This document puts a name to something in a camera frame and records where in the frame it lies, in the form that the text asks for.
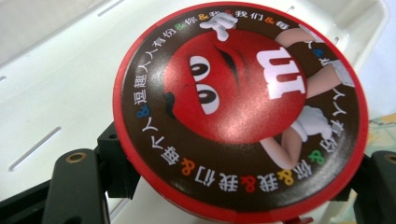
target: round tin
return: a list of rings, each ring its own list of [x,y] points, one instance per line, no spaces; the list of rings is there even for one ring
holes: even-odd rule
[[[189,7],[128,50],[114,119],[135,169],[199,216],[271,222],[334,197],[360,165],[361,85],[323,35],[248,3]]]

